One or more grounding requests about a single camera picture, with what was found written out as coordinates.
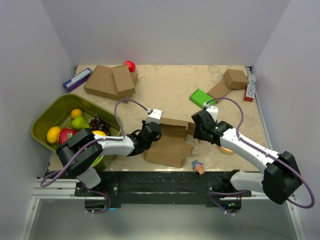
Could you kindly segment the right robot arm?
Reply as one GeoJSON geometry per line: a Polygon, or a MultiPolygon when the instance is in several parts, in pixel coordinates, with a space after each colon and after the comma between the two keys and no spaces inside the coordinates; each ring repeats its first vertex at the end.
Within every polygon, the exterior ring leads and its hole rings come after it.
{"type": "Polygon", "coordinates": [[[302,184],[294,174],[300,171],[295,157],[288,151],[278,153],[237,134],[232,125],[215,120],[217,114],[217,109],[203,109],[193,114],[193,137],[231,150],[259,170],[235,172],[223,183],[223,192],[230,197],[239,191],[260,192],[274,203],[283,204],[302,184]]]}

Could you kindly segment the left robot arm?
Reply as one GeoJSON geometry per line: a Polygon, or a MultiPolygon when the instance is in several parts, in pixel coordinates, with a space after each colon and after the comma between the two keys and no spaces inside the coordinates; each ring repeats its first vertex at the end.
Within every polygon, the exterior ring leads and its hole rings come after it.
{"type": "Polygon", "coordinates": [[[85,128],[59,145],[56,154],[66,167],[65,172],[69,177],[80,180],[92,196],[99,196],[104,190],[104,184],[92,167],[93,162],[101,156],[140,155],[161,138],[161,130],[156,122],[144,122],[141,130],[125,137],[108,137],[94,134],[85,128]]]}

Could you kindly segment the brown cardboard box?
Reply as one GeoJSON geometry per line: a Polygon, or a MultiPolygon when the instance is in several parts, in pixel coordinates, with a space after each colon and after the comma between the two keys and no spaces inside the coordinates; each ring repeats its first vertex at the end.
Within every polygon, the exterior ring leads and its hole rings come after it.
{"type": "Polygon", "coordinates": [[[161,118],[161,138],[143,153],[144,160],[169,167],[182,168],[192,155],[193,146],[187,135],[193,136],[195,124],[189,121],[161,118]]]}

